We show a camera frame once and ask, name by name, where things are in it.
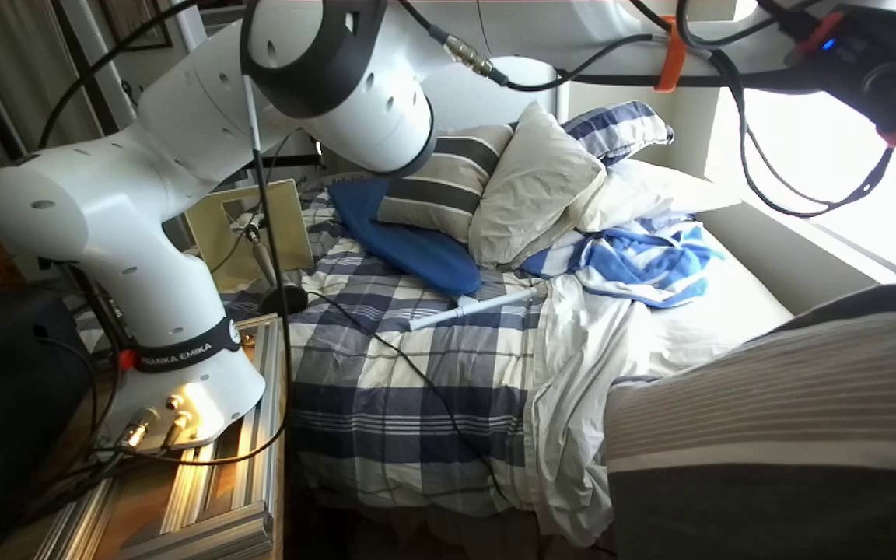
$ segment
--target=metal frame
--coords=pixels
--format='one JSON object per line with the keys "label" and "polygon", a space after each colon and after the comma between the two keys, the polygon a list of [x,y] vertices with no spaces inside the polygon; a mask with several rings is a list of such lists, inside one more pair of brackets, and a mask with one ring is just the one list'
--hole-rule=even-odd
{"label": "metal frame", "polygon": [[[251,360],[263,376],[263,397],[239,419],[234,453],[248,453],[281,428],[284,419],[284,349],[281,321],[255,317],[239,324],[255,340]],[[218,442],[184,450],[190,462],[212,462]],[[251,462],[234,465],[229,509],[210,517],[214,492],[214,466],[177,466],[168,492],[161,530],[155,538],[138,541],[120,552],[129,560],[149,556],[210,556],[245,560],[276,556],[276,508],[281,508],[281,444],[270,444]],[[111,479],[102,479],[81,502],[55,514],[50,533],[39,538],[34,560],[95,556],[107,517],[114,508]]]}
{"label": "metal frame", "polygon": [[[160,0],[143,0],[143,3],[124,3],[124,0],[95,0],[102,9],[102,18],[110,25],[111,45],[124,42],[129,33],[138,30],[138,25],[143,25],[145,18],[161,12]],[[131,5],[145,5],[143,12],[138,9],[131,21],[120,21],[117,17],[129,12]],[[134,42],[129,51],[168,51],[171,46],[171,33],[164,28],[168,21],[155,25],[149,33],[143,33],[139,42]]]}
{"label": "metal frame", "polygon": [[[55,0],[63,5],[63,17],[71,21],[78,51],[87,62],[102,59],[110,51],[110,42],[95,21],[95,12],[89,0]],[[89,80],[99,86],[99,96],[107,101],[107,109],[111,112],[114,128],[124,128],[138,119],[138,109],[124,89],[124,77],[114,62],[95,71]]]}

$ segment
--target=black cable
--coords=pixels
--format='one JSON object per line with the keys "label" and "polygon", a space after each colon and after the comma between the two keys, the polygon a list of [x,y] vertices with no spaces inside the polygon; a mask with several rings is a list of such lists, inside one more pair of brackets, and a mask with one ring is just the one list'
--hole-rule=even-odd
{"label": "black cable", "polygon": [[[814,71],[749,71],[742,74],[754,89],[779,89],[779,92],[811,92],[828,89],[828,84],[843,84],[855,74],[814,74]],[[655,86],[660,74],[577,74],[577,84],[603,84],[603,86]],[[722,74],[680,74],[680,86],[729,86]]]}
{"label": "black cable", "polygon": [[590,544],[589,552],[600,555],[600,556],[612,556],[615,560],[615,552],[603,548],[600,541]]}
{"label": "black cable", "polygon": [[161,25],[164,18],[174,18],[177,12],[197,5],[198,0],[184,0],[174,3],[164,12],[155,12],[152,18],[145,18],[139,28],[134,28],[129,36],[120,36],[111,51],[107,51],[94,65],[87,65],[71,84],[70,89],[54,102],[46,124],[39,132],[38,148],[45,148],[50,143],[50,133],[63,116],[63,109],[70,105],[70,101],[102,69],[110,65],[117,54],[124,54],[138,36],[143,36],[149,28]]}
{"label": "black cable", "polygon": [[580,62],[577,69],[570,69],[570,71],[567,71],[567,69],[557,69],[560,77],[543,80],[543,84],[516,84],[516,80],[511,80],[507,74],[500,74],[500,77],[494,77],[494,80],[499,80],[500,86],[520,89],[520,92],[555,89],[555,86],[560,86],[560,84],[567,84],[567,80],[577,80],[585,69],[590,69],[598,59],[609,55],[612,51],[630,46],[630,45],[646,45],[646,42],[652,42],[652,33],[630,33],[630,36],[609,42],[609,45],[603,45],[593,55],[589,55],[585,62]]}
{"label": "black cable", "polygon": [[[262,212],[263,212],[263,233],[268,233],[268,256],[270,256],[270,273],[273,273],[273,292],[281,300],[281,324],[284,324],[284,352],[287,352],[287,373],[284,376],[294,376],[294,324],[289,324],[289,292],[287,292],[287,279],[284,279],[284,269],[281,269],[281,251],[276,251],[276,243],[273,243],[273,217],[270,217],[270,206],[268,206],[268,174],[263,174],[263,159],[262,159],[262,137],[258,137],[258,119],[255,119],[255,109],[251,109],[251,89],[248,89],[248,119],[251,119],[251,159],[255,159],[255,183],[258,183],[258,199],[262,199]],[[284,384],[287,391],[287,410],[284,410],[284,419],[281,419],[281,428],[273,432],[270,442],[276,442],[289,423],[294,423],[294,408],[297,408],[297,391],[294,391],[294,384]]]}
{"label": "black cable", "polygon": [[491,466],[491,462],[479,450],[479,444],[473,442],[473,437],[467,437],[467,432],[456,427],[456,417],[453,417],[453,410],[452,410],[447,396],[412,360],[412,355],[400,352],[399,344],[392,344],[386,335],[367,333],[367,328],[365,328],[346,305],[339,305],[337,300],[330,300],[330,297],[324,297],[324,292],[318,292],[318,300],[326,302],[330,308],[337,308],[359,333],[365,333],[365,335],[376,340],[380,344],[392,349],[392,352],[413,371],[413,376],[443,402],[443,408],[444,408],[444,415],[447,415],[447,423],[452,423],[452,432],[453,432],[456,442],[481,465],[481,470],[485,470],[494,494],[516,509],[516,503],[507,497],[507,492],[503,492],[503,485],[500,485],[499,470]]}
{"label": "black cable", "polygon": [[242,243],[242,229],[234,236],[234,247],[227,249],[227,256],[210,269],[210,273],[218,273],[235,256],[239,243]]}
{"label": "black cable", "polygon": [[78,457],[81,457],[81,453],[76,453],[76,457],[63,466],[65,473],[55,473],[55,475],[50,475],[50,479],[38,481],[34,489],[26,489],[27,497],[26,497],[26,502],[12,502],[12,503],[23,503],[23,509],[8,514],[8,509],[3,509],[3,508],[8,508],[8,503],[0,503],[0,514],[3,514],[3,517],[8,514],[8,521],[3,521],[3,530],[0,530],[0,548],[8,541],[8,534],[12,534],[18,526],[27,526],[27,522],[34,522],[34,521],[45,521],[45,517],[55,514],[59,508],[65,508],[70,502],[78,502],[78,497],[87,494],[95,481],[110,479],[110,475],[120,466],[117,457],[110,457],[110,462],[102,462],[102,465],[71,466]]}
{"label": "black cable", "polygon": [[251,448],[245,453],[188,462],[188,457],[174,457],[174,453],[145,453],[145,450],[134,450],[134,448],[102,448],[102,444],[95,444],[94,450],[129,453],[129,457],[155,462],[155,465],[177,465],[177,466],[227,466],[227,465],[242,465],[242,462],[263,453],[270,444],[276,444],[287,437],[287,428],[289,428],[289,402],[287,402],[284,423],[270,432],[270,440],[263,440],[258,448]]}
{"label": "black cable", "polygon": [[[78,71],[87,71],[83,51],[81,51],[81,45],[78,45],[76,25],[71,25],[63,0],[50,0],[50,9],[54,9],[55,25],[63,28],[63,36],[65,36],[65,46],[70,46],[70,55],[71,55],[76,69],[78,69]],[[95,80],[83,80],[83,92],[87,92],[87,101],[89,101],[89,109],[94,109],[102,133],[114,133],[117,124],[114,124],[114,119],[111,119],[111,112],[110,112],[110,105],[107,105],[102,86],[99,86]]]}
{"label": "black cable", "polygon": [[698,36],[698,33],[691,30],[691,18],[689,18],[691,0],[675,0],[675,28],[678,28],[678,36],[680,36],[689,46],[695,46],[695,51],[722,51],[722,46],[729,46],[729,45],[733,45],[733,42],[743,42],[743,36],[749,36],[749,33],[760,33],[760,30],[770,28],[770,25],[779,25],[785,17],[804,12],[804,9],[811,5],[811,3],[814,3],[814,0],[799,0],[799,3],[794,3],[789,9],[785,9],[782,17],[779,17],[779,12],[770,12],[761,21],[749,25],[749,28],[742,28],[742,30],[733,30],[733,33],[726,33],[726,36]]}
{"label": "black cable", "polygon": [[754,148],[755,148],[760,161],[765,165],[765,170],[770,170],[782,186],[788,186],[789,194],[795,194],[795,197],[805,199],[805,202],[838,206],[835,199],[817,199],[817,197],[794,186],[794,183],[782,174],[782,169],[765,156],[765,148],[761,148],[760,133],[754,132],[754,124],[747,128],[747,133],[749,133],[749,140],[754,140]]}
{"label": "black cable", "polygon": [[749,183],[749,189],[771,210],[771,212],[782,212],[782,216],[789,216],[789,217],[817,217],[817,216],[828,216],[828,212],[838,212],[848,202],[860,202],[865,199],[868,194],[875,194],[890,169],[890,159],[893,159],[893,147],[884,148],[884,156],[875,161],[875,169],[862,176],[862,183],[855,189],[848,189],[843,199],[838,202],[823,202],[823,199],[814,199],[808,197],[808,202],[814,199],[821,210],[811,210],[811,212],[795,212],[795,210],[788,210],[776,199],[765,197],[765,189],[755,183],[754,176],[754,169],[749,169],[749,119],[747,119],[747,101],[743,101],[743,80],[742,80],[742,71],[733,69],[733,62],[717,51],[708,59],[705,59],[729,84],[729,92],[733,101],[733,109],[738,109],[738,156],[742,156],[742,169],[743,169],[743,176]]}
{"label": "black cable", "polygon": [[403,5],[408,17],[412,17],[422,30],[429,30],[431,36],[444,36],[444,42],[447,42],[447,33],[444,33],[439,25],[431,25],[412,0],[399,0],[399,5]]}
{"label": "black cable", "polygon": [[633,0],[633,5],[636,5],[651,25],[655,25],[655,28],[663,28],[663,30],[673,30],[670,21],[665,21],[660,12],[652,12],[645,0]]}
{"label": "black cable", "polygon": [[87,352],[81,352],[81,349],[76,349],[76,344],[70,344],[70,342],[59,342],[59,340],[50,340],[50,335],[45,335],[39,342],[50,344],[50,349],[59,349],[63,355],[70,355],[71,360],[78,360],[78,363],[83,368],[83,373],[89,376],[94,396],[89,396],[89,427],[87,427],[87,437],[94,440],[95,428],[99,428],[99,423],[102,423],[102,417],[107,417],[107,410],[110,410],[110,408],[107,408],[107,410],[99,415],[95,363],[89,360]]}

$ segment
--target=window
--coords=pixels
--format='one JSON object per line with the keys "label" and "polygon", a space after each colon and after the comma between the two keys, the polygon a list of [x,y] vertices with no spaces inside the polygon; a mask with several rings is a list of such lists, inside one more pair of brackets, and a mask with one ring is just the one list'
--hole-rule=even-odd
{"label": "window", "polygon": [[[776,169],[804,194],[843,199],[862,183],[884,154],[875,124],[828,92],[760,92],[749,89],[749,124]],[[754,176],[779,199],[785,186],[761,165]],[[862,202],[808,221],[860,251],[896,272],[896,156],[884,183]]]}

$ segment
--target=plaid blanket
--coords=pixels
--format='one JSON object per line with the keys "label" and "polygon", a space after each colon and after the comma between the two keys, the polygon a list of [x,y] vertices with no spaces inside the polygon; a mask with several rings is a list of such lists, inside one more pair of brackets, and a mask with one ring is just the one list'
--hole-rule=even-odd
{"label": "plaid blanket", "polygon": [[[365,256],[326,197],[308,212],[318,269],[294,315],[297,444],[322,494],[367,508],[534,508],[531,333],[541,305],[500,305],[408,333],[453,302]],[[485,273],[479,300],[530,284]]]}

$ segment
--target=blue striped pillow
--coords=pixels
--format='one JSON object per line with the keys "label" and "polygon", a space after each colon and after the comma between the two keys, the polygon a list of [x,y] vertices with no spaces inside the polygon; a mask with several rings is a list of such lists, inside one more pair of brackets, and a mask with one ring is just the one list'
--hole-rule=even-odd
{"label": "blue striped pillow", "polygon": [[675,140],[675,132],[646,102],[600,105],[570,119],[562,128],[608,169],[645,147]]}

